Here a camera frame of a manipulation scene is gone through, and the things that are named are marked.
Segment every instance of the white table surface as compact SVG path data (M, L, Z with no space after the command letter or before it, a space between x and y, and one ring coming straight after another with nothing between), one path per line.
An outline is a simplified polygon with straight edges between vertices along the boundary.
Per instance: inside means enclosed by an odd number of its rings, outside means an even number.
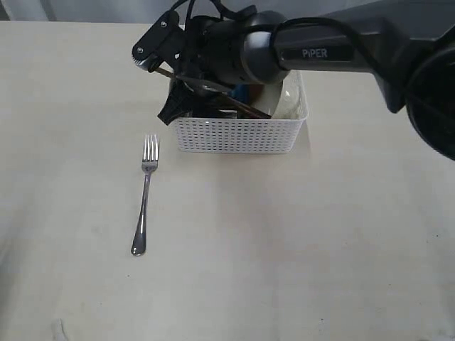
M455 163L371 75L305 72L280 156L181 153L143 25L0 23L0 340L433 340L455 333ZM141 145L161 137L148 251Z

